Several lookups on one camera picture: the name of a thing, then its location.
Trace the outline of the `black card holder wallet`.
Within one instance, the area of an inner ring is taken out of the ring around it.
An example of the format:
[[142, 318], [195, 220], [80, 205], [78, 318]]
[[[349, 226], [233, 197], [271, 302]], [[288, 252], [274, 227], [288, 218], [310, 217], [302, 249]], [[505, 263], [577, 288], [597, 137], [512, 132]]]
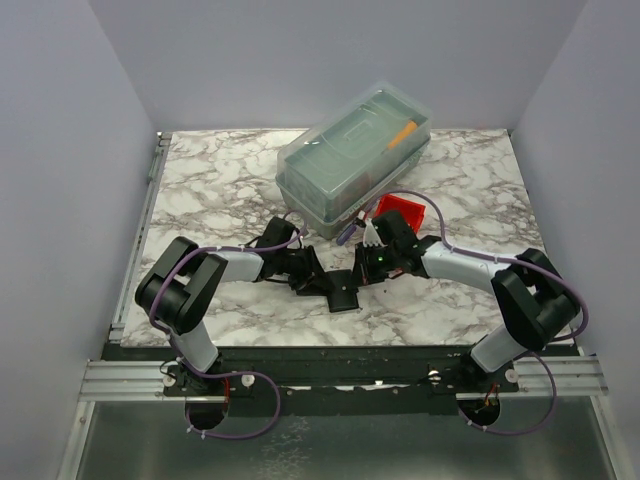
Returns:
[[326, 294], [330, 313], [343, 313], [360, 308], [358, 287], [352, 282], [351, 271], [333, 270], [327, 273], [331, 290]]

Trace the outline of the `red plastic bin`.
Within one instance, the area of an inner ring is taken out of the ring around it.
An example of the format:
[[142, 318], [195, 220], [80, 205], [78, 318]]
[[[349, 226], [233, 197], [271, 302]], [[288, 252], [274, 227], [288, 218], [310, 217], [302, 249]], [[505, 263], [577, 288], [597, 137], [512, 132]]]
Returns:
[[378, 203], [375, 217], [389, 211], [398, 211], [413, 232], [418, 233], [424, 221], [426, 206], [393, 194], [386, 194]]

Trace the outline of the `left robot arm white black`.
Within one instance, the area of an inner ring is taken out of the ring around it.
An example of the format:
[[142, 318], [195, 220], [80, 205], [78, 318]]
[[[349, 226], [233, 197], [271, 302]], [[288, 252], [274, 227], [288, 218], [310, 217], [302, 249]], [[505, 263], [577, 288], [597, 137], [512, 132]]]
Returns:
[[219, 352], [204, 324], [221, 283], [283, 276], [296, 294], [324, 296], [330, 304], [346, 291], [336, 283], [336, 274], [324, 271], [314, 249], [300, 245], [303, 233], [288, 220], [274, 217], [262, 235], [237, 247], [199, 247], [179, 236], [138, 285], [135, 303], [191, 366], [187, 382], [197, 393], [209, 395], [221, 385], [222, 372], [214, 364]]

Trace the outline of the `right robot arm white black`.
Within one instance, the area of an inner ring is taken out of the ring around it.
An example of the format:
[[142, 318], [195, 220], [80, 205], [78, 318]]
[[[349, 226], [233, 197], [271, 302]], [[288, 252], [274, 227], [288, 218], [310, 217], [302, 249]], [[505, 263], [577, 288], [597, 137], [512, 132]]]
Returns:
[[528, 351], [540, 351], [581, 312], [577, 296], [548, 257], [529, 248], [496, 257], [448, 246], [443, 238], [418, 238], [400, 212], [359, 219], [363, 239], [356, 244], [352, 282], [381, 283], [393, 273], [447, 280], [493, 295], [502, 324], [479, 340], [460, 367], [460, 379], [480, 392], [496, 380], [496, 371]]

